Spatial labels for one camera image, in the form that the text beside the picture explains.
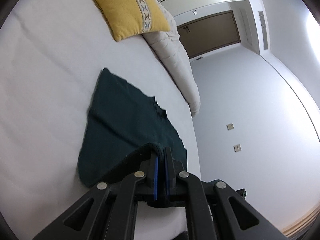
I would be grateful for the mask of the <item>brown door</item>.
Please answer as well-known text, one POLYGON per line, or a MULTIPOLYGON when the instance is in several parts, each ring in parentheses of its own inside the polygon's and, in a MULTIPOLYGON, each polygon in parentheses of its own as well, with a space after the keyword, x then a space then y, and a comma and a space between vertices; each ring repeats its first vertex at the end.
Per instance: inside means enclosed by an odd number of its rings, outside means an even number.
POLYGON ((177 30, 190 59, 241 42, 231 10, 187 22, 177 30))

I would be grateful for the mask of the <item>dark green sweater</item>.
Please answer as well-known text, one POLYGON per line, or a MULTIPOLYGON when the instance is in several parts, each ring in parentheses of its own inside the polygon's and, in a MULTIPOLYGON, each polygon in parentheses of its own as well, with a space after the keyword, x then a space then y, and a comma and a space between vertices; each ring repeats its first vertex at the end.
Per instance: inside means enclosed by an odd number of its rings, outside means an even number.
POLYGON ((135 172, 151 154, 164 160, 165 148, 187 165, 187 150, 167 112, 126 80, 104 68, 88 111, 79 153, 81 182, 93 187, 100 180, 115 183, 135 172))

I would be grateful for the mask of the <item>wall socket plate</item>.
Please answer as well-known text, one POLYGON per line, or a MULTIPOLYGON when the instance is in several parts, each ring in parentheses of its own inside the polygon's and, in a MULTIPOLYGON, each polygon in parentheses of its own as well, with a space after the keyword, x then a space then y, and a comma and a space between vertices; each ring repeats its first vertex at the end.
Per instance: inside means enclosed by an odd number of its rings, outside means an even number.
POLYGON ((230 131, 231 129, 234 129, 234 125, 231 123, 231 124, 228 124, 227 125, 227 129, 230 131))
POLYGON ((241 151, 241 145, 240 144, 234 145, 233 148, 234 148, 234 152, 240 152, 241 151))

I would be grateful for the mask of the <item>yellow patterned cushion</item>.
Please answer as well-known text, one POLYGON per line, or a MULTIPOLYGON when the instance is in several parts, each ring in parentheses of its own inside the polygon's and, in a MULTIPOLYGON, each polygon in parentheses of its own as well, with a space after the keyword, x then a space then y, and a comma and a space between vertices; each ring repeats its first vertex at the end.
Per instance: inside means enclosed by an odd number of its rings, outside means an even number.
POLYGON ((94 0, 105 16, 115 41, 157 31, 170 25, 156 0, 94 0))

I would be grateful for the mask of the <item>white bed sheet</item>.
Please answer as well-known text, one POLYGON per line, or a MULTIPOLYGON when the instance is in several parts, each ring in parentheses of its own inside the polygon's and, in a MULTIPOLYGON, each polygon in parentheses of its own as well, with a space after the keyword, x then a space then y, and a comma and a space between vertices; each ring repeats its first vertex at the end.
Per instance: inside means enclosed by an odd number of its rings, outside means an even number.
POLYGON ((19 239, 87 191, 78 155, 104 68, 156 99, 201 174, 189 105, 142 36, 116 42, 93 0, 20 0, 1 28, 1 213, 19 239))

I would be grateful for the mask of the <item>beige duvet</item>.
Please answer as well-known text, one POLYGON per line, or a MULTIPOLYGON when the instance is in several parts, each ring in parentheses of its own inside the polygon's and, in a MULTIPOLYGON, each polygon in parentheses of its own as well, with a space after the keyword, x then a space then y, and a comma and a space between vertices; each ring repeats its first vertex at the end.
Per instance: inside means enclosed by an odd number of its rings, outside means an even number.
POLYGON ((189 57, 180 42, 177 24, 172 14, 157 0, 156 2, 167 19, 170 30, 141 35, 170 73, 186 102, 189 104, 191 115, 195 116, 200 111, 201 101, 199 90, 192 74, 189 57))

